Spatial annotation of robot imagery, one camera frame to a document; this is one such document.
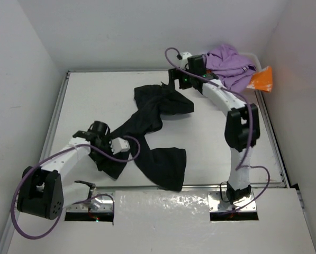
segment purple clothing pile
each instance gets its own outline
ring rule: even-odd
[[[231,45],[223,44],[206,54],[206,68],[212,70],[223,85],[234,92],[243,91],[256,67],[248,58],[239,55]]]

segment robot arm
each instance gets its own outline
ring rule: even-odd
[[[255,146],[256,140],[260,137],[258,107],[251,104],[253,130],[251,148],[244,160],[244,167],[236,170],[242,160],[247,146],[248,128],[248,113],[245,102],[228,93],[221,88],[223,87],[219,78],[213,73],[206,73],[203,56],[192,56],[188,52],[184,52],[180,57],[182,69],[187,70],[192,74],[202,76],[205,79],[217,84],[214,86],[210,83],[205,83],[199,79],[193,78],[178,69],[170,69],[169,86],[175,89],[174,80],[179,80],[179,87],[187,89],[193,87],[201,94],[210,99],[220,111],[226,116],[225,139],[231,149],[231,173],[227,184],[227,198],[231,204],[233,202],[248,196],[251,193],[251,185],[249,181],[250,157],[252,147]]]
[[[93,145],[113,155],[130,149],[130,145],[124,139],[107,140],[105,137],[107,131],[109,129],[106,124],[96,121],[87,131],[78,131],[74,134],[62,151],[74,149],[49,160],[26,179],[19,192],[17,209],[20,212],[53,220],[63,207],[90,198],[95,188],[94,184],[75,181],[69,186],[62,187],[62,180],[86,156],[90,156],[97,166],[105,159],[91,151],[90,147],[79,145]],[[31,168],[27,167],[23,176]]]

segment purple cloth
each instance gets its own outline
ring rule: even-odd
[[[212,70],[223,85],[234,92],[243,91],[256,71],[249,58],[239,55],[233,46],[227,44],[206,54],[206,68]]]

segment black garment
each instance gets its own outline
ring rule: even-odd
[[[161,114],[186,114],[194,112],[194,104],[179,92],[170,89],[167,85],[146,85],[134,89],[134,99],[138,111],[122,126],[113,131],[111,138],[130,135],[139,140],[141,151],[134,161],[138,168],[152,182],[164,189],[180,191],[184,182],[186,168],[186,151],[179,148],[156,148],[150,150],[145,134],[162,128]],[[128,140],[130,152],[134,156],[137,145]],[[117,155],[119,159],[128,159],[129,153]],[[125,167],[125,163],[105,160],[100,169],[109,176],[117,179]]]

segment white wall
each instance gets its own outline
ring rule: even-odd
[[[62,70],[167,68],[164,50],[260,54],[287,0],[19,0]]]
[[[262,63],[274,70],[267,107],[316,243],[316,0],[290,2]]]
[[[0,237],[21,173],[39,159],[62,78],[19,3],[0,0]]]

